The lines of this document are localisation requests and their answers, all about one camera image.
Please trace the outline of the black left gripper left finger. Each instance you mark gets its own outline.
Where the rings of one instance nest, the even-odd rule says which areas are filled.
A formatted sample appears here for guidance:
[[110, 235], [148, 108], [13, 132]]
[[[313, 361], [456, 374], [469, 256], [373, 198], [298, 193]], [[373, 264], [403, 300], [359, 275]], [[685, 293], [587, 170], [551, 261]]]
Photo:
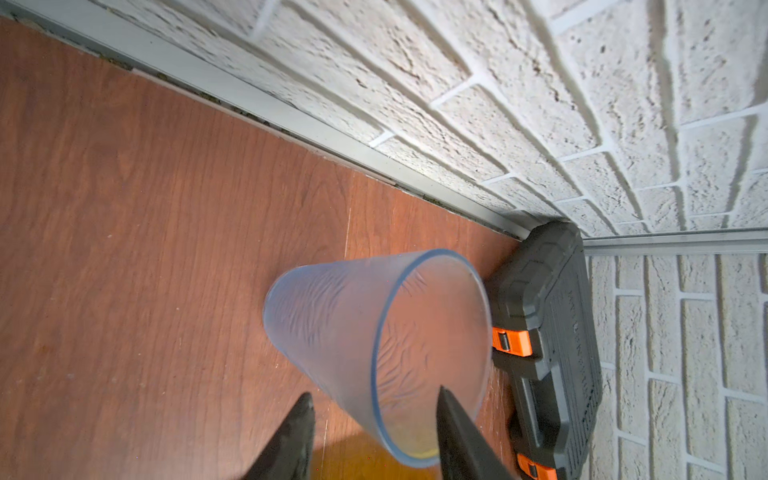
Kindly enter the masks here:
[[309, 479], [315, 425], [313, 398], [304, 392], [242, 479]]

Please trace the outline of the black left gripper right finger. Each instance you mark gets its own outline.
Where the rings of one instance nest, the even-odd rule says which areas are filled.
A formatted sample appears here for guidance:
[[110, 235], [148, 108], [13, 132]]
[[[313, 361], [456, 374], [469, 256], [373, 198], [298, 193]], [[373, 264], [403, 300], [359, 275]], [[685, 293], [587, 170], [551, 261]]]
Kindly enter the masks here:
[[436, 407], [442, 478], [512, 480], [455, 395], [441, 386]]

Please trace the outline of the grey translucent plastic cup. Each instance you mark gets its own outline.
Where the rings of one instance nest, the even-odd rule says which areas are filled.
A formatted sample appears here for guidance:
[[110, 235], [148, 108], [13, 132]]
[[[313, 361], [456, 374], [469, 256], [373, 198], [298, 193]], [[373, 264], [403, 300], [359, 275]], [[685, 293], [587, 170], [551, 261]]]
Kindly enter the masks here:
[[401, 464], [439, 460], [437, 401], [476, 417], [492, 369], [481, 277], [432, 249], [301, 266], [270, 288], [271, 343]]

